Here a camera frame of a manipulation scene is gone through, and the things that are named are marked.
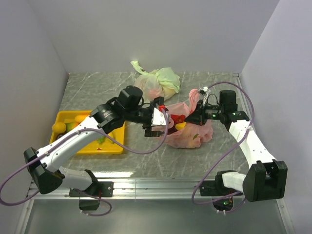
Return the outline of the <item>yellow pepper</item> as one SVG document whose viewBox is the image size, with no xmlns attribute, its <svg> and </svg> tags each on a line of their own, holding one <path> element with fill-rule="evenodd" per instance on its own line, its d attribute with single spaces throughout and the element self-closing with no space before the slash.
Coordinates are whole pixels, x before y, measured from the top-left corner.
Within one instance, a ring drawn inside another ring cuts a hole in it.
<svg viewBox="0 0 312 234">
<path fill-rule="evenodd" d="M 177 123 L 177 124 L 175 125 L 175 128 L 176 128 L 178 131 L 180 131 L 180 130 L 182 130 L 183 128 L 185 128 L 185 126 L 186 126 L 186 122 L 182 122 L 182 123 Z"/>
</svg>

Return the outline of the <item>pink plastic bag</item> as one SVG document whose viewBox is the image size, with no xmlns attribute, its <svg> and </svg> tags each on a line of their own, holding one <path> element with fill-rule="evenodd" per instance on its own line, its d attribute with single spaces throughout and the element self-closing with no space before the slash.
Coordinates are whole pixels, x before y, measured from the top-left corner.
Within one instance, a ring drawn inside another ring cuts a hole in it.
<svg viewBox="0 0 312 234">
<path fill-rule="evenodd" d="M 199 92 L 197 89 L 192 89 L 189 92 L 189 105 L 184 102 L 169 105 L 167 106 L 169 115 L 185 115 L 187 117 L 195 110 L 198 101 Z M 202 143 L 212 140 L 213 132 L 212 123 L 209 120 L 202 126 L 186 122 L 185 128 L 178 131 L 171 118 L 169 118 L 169 129 L 165 143 L 174 148 L 198 148 Z"/>
</svg>

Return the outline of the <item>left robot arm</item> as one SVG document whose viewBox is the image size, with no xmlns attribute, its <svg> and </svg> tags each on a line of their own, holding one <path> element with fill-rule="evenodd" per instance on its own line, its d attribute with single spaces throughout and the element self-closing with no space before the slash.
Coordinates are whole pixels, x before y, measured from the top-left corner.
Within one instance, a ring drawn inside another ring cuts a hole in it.
<svg viewBox="0 0 312 234">
<path fill-rule="evenodd" d="M 124 122 L 142 124 L 146 137 L 159 137 L 156 126 L 165 126 L 169 116 L 164 106 L 164 97 L 152 100 L 143 106 L 143 92 L 135 86 L 122 89 L 117 97 L 99 105 L 77 127 L 38 150 L 29 148 L 24 158 L 33 181 L 41 194 L 48 194 L 58 188 L 81 190 L 93 196 L 99 190 L 99 182 L 90 170 L 63 168 L 63 163 L 89 143 L 106 136 L 123 126 Z"/>
</svg>

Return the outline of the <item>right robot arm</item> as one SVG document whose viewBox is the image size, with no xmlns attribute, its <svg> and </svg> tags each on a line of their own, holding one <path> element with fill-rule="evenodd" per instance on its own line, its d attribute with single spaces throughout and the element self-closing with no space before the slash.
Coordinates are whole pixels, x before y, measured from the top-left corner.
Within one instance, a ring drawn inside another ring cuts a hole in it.
<svg viewBox="0 0 312 234">
<path fill-rule="evenodd" d="M 210 105 L 199 100 L 195 110 L 185 118 L 187 123 L 204 125 L 208 120 L 220 121 L 239 144 L 249 170 L 221 171 L 215 176 L 217 193 L 239 191 L 249 202 L 281 199 L 284 197 L 288 167 L 269 153 L 251 126 L 247 114 L 238 110 L 236 92 L 219 92 L 219 104 Z"/>
</svg>

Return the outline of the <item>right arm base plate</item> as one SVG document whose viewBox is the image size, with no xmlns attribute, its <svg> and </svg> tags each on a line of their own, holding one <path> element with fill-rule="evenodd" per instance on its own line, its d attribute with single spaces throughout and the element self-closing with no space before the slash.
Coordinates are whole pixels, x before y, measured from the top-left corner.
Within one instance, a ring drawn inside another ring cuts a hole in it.
<svg viewBox="0 0 312 234">
<path fill-rule="evenodd" d="M 200 196 L 225 196 L 237 192 L 232 188 L 227 188 L 221 181 L 205 180 L 199 187 Z"/>
</svg>

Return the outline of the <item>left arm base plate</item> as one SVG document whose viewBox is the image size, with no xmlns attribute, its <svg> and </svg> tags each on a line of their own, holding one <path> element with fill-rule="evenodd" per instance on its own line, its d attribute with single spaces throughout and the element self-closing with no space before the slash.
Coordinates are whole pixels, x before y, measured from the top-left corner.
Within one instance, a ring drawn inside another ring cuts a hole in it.
<svg viewBox="0 0 312 234">
<path fill-rule="evenodd" d="M 114 183 L 112 181 L 93 182 L 86 190 L 70 189 L 70 197 L 112 197 Z"/>
</svg>

